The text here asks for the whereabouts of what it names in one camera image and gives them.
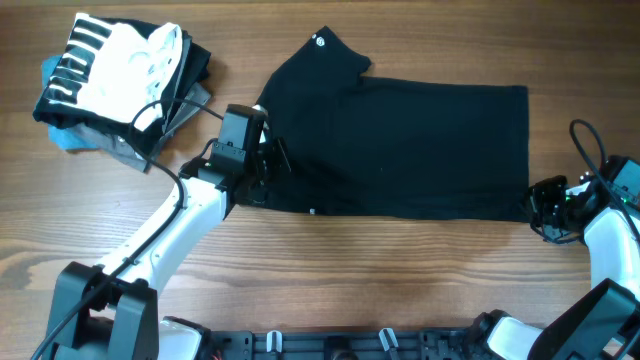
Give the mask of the black t-shirt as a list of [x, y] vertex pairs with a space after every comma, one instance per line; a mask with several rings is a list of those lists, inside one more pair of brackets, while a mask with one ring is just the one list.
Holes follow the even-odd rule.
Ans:
[[258, 104], [288, 167], [251, 206], [314, 215], [522, 222], [528, 91], [372, 77], [329, 28], [269, 78]]

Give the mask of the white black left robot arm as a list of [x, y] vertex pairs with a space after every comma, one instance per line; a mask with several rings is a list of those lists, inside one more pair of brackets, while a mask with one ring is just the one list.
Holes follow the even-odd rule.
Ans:
[[70, 263], [58, 276], [36, 359], [214, 359], [211, 332], [161, 318], [159, 297], [193, 247], [245, 195], [289, 170], [282, 139], [210, 140], [171, 176], [161, 207], [95, 265]]

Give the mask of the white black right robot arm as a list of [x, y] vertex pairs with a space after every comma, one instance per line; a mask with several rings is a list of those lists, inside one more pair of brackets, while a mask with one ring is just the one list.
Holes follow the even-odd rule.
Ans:
[[531, 186], [522, 206], [547, 242], [588, 249], [591, 289], [544, 329], [502, 312], [481, 314], [463, 343], [469, 359], [607, 359], [639, 356], [639, 165], [610, 157], [576, 187], [563, 176]]

